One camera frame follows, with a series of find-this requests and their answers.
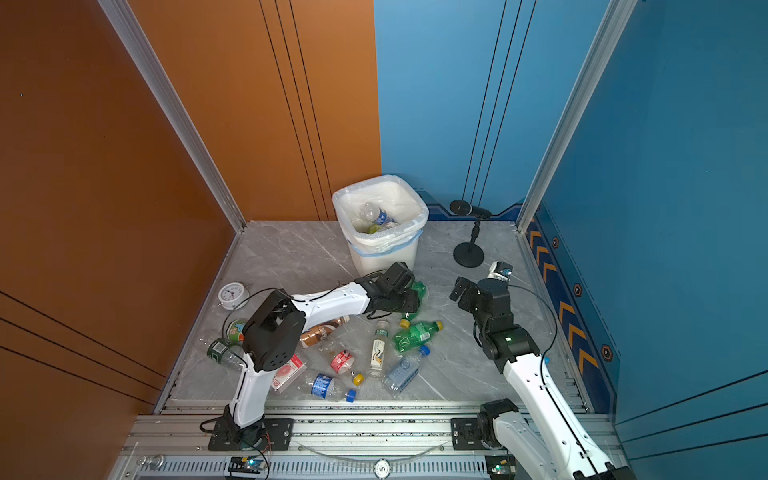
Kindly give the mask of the green sprite bottle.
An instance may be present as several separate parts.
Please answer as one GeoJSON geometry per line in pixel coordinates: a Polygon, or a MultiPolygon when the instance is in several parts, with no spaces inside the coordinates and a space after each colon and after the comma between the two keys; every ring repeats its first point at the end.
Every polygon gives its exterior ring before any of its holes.
{"type": "Polygon", "coordinates": [[[392,339],[395,350],[404,353],[426,344],[444,329],[441,321],[418,322],[396,333],[392,339]]]}
{"type": "Polygon", "coordinates": [[[401,315],[399,326],[403,329],[409,328],[411,324],[415,321],[415,319],[419,316],[419,312],[423,304],[424,298],[427,296],[427,293],[428,293],[427,286],[421,281],[414,281],[410,285],[410,290],[413,291],[416,295],[416,299],[417,299],[416,309],[413,312],[407,312],[401,315]]]}

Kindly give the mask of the clear bottle blue pepsi label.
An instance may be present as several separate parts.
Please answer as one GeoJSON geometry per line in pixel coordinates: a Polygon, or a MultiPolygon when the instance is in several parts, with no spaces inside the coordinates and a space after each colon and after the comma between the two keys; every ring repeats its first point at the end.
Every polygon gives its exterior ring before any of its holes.
{"type": "Polygon", "coordinates": [[[361,206],[360,215],[366,222],[369,223],[368,229],[371,225],[374,224],[381,225],[380,230],[392,228],[397,225],[397,222],[387,213],[386,210],[372,202],[366,202],[361,206]]]}

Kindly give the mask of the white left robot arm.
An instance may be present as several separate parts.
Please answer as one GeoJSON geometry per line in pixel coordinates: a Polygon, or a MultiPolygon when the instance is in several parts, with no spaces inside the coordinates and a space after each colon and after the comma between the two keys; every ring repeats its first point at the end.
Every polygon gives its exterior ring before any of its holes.
{"type": "Polygon", "coordinates": [[[265,402],[279,368],[293,356],[306,330],[327,321],[376,312],[413,313],[420,306],[415,276],[403,262],[325,292],[292,296],[271,292],[246,322],[238,386],[216,424],[217,436],[235,448],[258,444],[265,402]]]}

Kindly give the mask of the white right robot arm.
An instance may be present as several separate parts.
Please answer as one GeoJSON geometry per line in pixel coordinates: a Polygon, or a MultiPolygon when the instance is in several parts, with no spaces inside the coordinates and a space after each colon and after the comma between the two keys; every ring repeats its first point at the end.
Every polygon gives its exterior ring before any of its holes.
{"type": "Polygon", "coordinates": [[[592,439],[567,404],[532,336],[516,324],[509,285],[459,277],[450,294],[473,316],[477,340],[488,359],[520,398],[537,432],[510,400],[484,404],[478,425],[490,444],[509,451],[532,479],[633,479],[592,439]]]}

